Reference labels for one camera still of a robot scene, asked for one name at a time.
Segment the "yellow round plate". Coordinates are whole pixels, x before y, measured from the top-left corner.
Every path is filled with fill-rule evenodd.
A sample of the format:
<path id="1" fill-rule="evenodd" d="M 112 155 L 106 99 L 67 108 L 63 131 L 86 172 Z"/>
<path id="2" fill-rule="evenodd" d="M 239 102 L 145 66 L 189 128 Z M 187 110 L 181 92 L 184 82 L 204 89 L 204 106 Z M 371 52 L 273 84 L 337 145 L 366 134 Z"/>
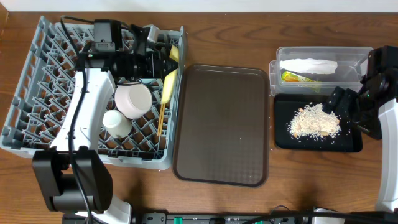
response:
<path id="1" fill-rule="evenodd" d="M 176 46 L 173 45 L 171 47 L 169 57 L 173 62 L 179 63 L 180 54 L 179 54 L 179 50 Z M 179 65 L 177 65 L 176 69 L 173 69 L 168 75 L 165 76 L 163 90 L 162 90 L 162 98 L 161 98 L 162 104 L 167 104 L 172 97 L 175 82 L 177 79 L 178 67 L 179 67 Z"/>

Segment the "pink bowl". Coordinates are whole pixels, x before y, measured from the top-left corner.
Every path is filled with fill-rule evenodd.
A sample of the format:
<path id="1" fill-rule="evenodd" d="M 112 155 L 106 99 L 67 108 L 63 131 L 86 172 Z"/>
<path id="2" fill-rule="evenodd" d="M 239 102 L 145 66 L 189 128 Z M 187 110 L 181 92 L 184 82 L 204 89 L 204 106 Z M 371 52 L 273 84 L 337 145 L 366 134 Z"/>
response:
<path id="1" fill-rule="evenodd" d="M 141 83 L 129 83 L 118 86 L 114 94 L 117 109 L 129 119 L 145 115 L 152 107 L 152 94 L 148 87 Z"/>

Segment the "pile of rice scraps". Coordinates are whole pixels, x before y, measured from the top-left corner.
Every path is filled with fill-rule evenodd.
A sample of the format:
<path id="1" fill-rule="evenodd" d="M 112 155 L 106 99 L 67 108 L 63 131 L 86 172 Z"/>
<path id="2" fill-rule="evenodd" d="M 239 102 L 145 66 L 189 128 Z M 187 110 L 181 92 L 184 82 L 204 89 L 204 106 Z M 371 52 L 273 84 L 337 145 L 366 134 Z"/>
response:
<path id="1" fill-rule="evenodd" d="M 326 137 L 335 138 L 341 132 L 340 119 L 334 112 L 323 111 L 322 103 L 305 105 L 294 112 L 287 123 L 289 134 L 295 138 L 322 140 Z"/>

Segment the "white napkin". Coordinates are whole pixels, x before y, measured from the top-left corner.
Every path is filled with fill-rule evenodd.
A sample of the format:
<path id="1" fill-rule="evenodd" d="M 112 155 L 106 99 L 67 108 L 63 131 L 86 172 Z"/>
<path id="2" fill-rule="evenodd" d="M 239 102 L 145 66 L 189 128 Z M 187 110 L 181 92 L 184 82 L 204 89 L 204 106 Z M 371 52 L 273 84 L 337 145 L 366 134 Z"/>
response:
<path id="1" fill-rule="evenodd" d="M 281 69 L 296 73 L 328 75 L 335 73 L 338 62 L 320 59 L 290 59 L 279 62 Z"/>

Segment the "white cup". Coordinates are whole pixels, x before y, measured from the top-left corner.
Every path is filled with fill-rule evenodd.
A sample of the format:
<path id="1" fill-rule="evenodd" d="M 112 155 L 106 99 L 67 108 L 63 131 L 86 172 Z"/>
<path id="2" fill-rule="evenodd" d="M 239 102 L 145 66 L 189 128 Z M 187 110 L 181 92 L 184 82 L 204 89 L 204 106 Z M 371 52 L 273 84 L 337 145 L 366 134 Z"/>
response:
<path id="1" fill-rule="evenodd" d="M 108 110 L 103 116 L 103 126 L 114 138 L 124 138 L 129 135 L 132 124 L 118 110 Z"/>

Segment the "green orange snack wrapper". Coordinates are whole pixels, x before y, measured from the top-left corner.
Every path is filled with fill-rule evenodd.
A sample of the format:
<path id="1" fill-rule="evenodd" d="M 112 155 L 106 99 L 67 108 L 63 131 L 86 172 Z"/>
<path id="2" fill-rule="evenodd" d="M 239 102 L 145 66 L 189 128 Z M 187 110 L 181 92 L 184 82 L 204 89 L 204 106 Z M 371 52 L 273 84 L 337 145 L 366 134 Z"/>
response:
<path id="1" fill-rule="evenodd" d="M 282 75 L 281 75 L 281 79 L 284 82 L 288 82 L 288 83 L 313 83 L 316 82 L 316 80 L 312 80 L 310 78 L 307 77 L 303 77 L 301 75 L 297 75 L 295 73 L 289 72 L 289 71 L 285 71 Z M 306 85 L 307 88 L 312 89 L 315 92 L 320 92 L 320 85 Z"/>

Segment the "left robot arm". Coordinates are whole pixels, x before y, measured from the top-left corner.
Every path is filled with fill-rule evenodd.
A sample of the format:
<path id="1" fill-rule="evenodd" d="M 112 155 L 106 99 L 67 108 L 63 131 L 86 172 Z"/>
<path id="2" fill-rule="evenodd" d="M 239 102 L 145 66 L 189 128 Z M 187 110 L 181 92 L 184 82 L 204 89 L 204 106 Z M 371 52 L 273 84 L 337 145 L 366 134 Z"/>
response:
<path id="1" fill-rule="evenodd" d="M 135 223 L 113 193 L 108 164 L 170 167 L 184 33 L 112 19 L 71 17 L 52 39 L 27 139 L 47 143 L 32 167 L 47 208 L 68 221 Z"/>

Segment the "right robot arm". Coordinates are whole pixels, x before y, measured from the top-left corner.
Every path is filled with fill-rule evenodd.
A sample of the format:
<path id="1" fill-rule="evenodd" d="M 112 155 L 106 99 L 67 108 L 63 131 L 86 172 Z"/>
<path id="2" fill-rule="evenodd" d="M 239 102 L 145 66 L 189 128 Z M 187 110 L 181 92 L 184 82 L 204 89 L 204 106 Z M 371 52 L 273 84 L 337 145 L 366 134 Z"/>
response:
<path id="1" fill-rule="evenodd" d="M 397 47 L 368 54 L 358 92 L 336 87 L 323 106 L 354 128 L 382 141 L 382 171 L 376 210 L 397 213 Z"/>

